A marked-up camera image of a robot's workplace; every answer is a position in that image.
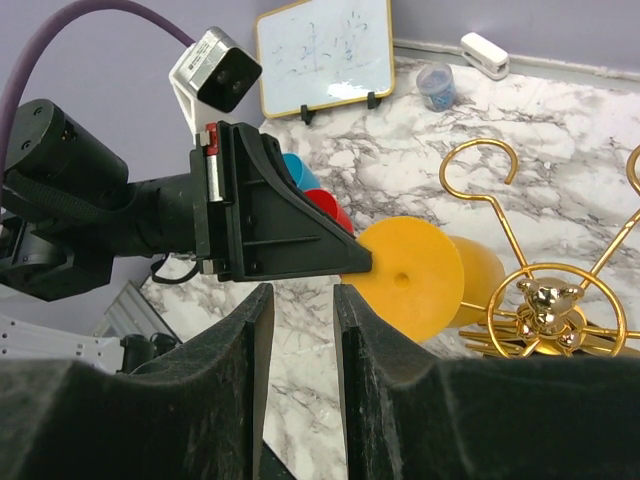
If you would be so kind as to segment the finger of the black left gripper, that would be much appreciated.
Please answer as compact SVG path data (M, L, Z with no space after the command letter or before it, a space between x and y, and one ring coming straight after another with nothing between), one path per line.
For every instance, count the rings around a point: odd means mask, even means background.
M229 171L227 258L221 281L366 273L372 253L296 186L278 140L246 123L219 124Z

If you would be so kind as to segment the blue plastic wine glass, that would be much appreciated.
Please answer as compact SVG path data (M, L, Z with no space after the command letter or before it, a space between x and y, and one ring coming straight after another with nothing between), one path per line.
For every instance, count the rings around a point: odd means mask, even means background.
M300 190L307 191L320 188L320 183L315 174L298 155L284 153L283 160L291 178Z

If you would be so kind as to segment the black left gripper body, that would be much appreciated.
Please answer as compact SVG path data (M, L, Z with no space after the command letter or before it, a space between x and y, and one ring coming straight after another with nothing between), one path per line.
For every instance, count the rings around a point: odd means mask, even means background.
M208 200L205 168L132 182L127 164L58 105L18 107L2 187L1 284L52 302L110 283L115 259L185 255L199 273L231 279L224 217L212 215L214 242L194 209Z

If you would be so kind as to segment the orange plastic wine glass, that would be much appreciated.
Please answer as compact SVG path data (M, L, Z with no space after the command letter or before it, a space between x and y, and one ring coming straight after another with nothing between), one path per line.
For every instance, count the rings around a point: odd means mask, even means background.
M486 246L414 217L381 220L358 242L371 251L373 268L343 275L341 282L354 286L380 318L417 343L479 322L505 278L502 262Z

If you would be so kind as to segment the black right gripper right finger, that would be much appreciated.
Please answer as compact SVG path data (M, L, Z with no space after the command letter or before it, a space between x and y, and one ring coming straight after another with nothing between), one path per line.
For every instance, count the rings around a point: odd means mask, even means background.
M438 358L333 294L352 479L635 479L634 358Z

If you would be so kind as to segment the red plastic wine glass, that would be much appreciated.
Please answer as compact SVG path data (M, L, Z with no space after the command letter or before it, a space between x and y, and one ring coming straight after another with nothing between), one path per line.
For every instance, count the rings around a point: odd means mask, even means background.
M335 197L328 191L315 188L305 191L305 195L317 207L327 213L333 220L341 225L350 234L354 233L353 224L344 209L337 202Z

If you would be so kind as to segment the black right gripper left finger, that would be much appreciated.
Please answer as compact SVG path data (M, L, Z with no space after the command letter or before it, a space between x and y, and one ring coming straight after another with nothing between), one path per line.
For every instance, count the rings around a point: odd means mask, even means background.
M274 290L130 374L1 365L5 479L270 479L263 439Z

